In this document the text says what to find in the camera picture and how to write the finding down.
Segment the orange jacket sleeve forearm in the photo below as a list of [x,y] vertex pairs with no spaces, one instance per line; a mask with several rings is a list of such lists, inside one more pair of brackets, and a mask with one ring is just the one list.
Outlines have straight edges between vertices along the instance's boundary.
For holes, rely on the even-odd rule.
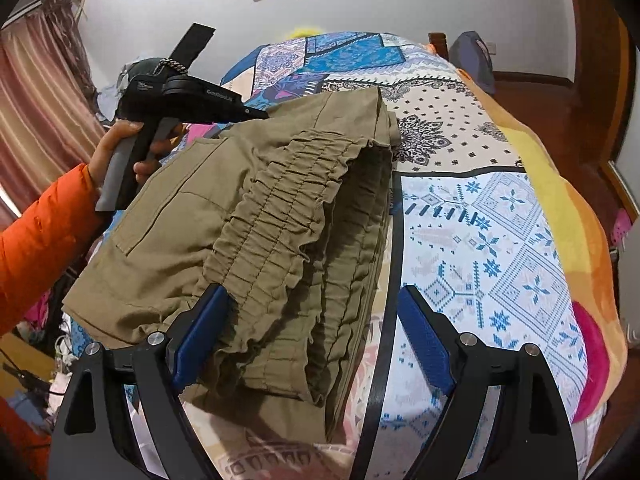
[[1,333],[29,309],[91,245],[103,226],[98,189],[80,164],[53,182],[1,232]]

